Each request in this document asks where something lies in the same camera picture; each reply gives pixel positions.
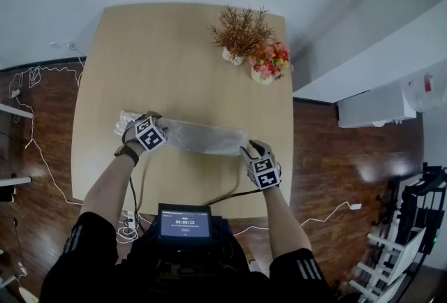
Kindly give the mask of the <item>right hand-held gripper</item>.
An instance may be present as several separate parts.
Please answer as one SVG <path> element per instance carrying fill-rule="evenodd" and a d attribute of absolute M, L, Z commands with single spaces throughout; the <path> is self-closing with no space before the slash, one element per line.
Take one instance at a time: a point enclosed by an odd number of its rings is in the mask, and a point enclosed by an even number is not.
<path fill-rule="evenodd" d="M 260 140 L 249 140 L 249 144 L 258 152 L 252 157 L 245 147 L 240 147 L 247 175 L 257 189 L 268 189 L 281 184 L 281 166 L 274 157 L 271 147 Z"/>

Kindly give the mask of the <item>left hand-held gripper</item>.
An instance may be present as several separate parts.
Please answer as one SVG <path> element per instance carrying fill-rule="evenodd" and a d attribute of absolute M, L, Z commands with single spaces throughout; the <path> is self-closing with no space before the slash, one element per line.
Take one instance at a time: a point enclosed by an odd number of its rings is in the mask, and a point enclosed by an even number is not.
<path fill-rule="evenodd" d="M 152 152 L 167 141 L 168 128 L 160 125 L 160 118 L 162 115 L 158 112 L 148 111 L 136 119 L 136 137 L 145 151 Z"/>

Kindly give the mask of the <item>person's left hand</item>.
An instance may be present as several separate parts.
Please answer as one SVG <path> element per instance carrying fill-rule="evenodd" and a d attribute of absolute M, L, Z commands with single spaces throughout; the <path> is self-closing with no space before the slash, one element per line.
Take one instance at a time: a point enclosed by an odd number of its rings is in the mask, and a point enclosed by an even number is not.
<path fill-rule="evenodd" d="M 127 145 L 128 143 L 137 142 L 136 129 L 138 125 L 137 121 L 131 121 L 126 125 L 122 135 L 122 144 Z"/>

